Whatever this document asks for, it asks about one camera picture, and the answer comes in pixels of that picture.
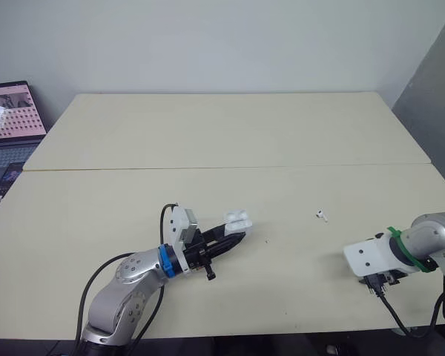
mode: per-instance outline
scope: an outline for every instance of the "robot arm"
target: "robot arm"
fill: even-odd
[[[369,276],[381,275],[385,283],[397,284],[398,278],[437,267],[445,276],[445,213],[421,215],[411,228],[389,228],[343,252],[352,271],[366,282]]]
[[[78,355],[122,354],[156,290],[178,274],[201,267],[209,280],[214,279],[211,259],[238,244],[251,226],[245,211],[232,211],[225,224],[202,233],[193,211],[175,206],[170,225],[173,245],[132,254],[119,264],[112,281],[90,305]]]

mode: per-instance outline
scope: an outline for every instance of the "laptop screen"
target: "laptop screen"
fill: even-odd
[[[46,134],[26,82],[0,84],[0,142]]]

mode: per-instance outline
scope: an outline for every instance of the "blue ring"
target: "blue ring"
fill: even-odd
[[[175,277],[175,271],[173,270],[170,258],[166,253],[165,245],[161,245],[158,249],[160,250],[160,257],[162,258],[163,271],[165,271],[166,275],[170,278]]]

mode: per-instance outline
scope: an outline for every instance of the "green strap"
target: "green strap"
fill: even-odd
[[[403,244],[401,240],[401,233],[402,231],[396,230],[392,226],[389,226],[387,228],[389,231],[392,232],[392,237],[394,237],[395,242],[398,244],[400,250],[403,254],[406,255],[406,257],[409,259],[410,262],[414,263],[418,269],[420,269],[422,272],[429,273],[431,272],[426,266],[423,265],[423,263],[419,260],[417,260],[415,257],[413,257],[410,252],[407,250],[406,246]]]

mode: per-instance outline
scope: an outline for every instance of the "beige table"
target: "beige table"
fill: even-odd
[[[247,208],[254,231],[214,260],[215,280],[172,280],[146,337],[379,329],[395,322],[342,248],[445,211],[445,182],[430,164],[25,172],[0,205],[0,337],[71,339],[89,276],[156,247],[159,210],[174,201],[203,229]],[[439,271],[419,272],[387,298],[407,325],[426,324],[440,291]]]
[[[376,93],[82,94],[24,169],[428,162]]]

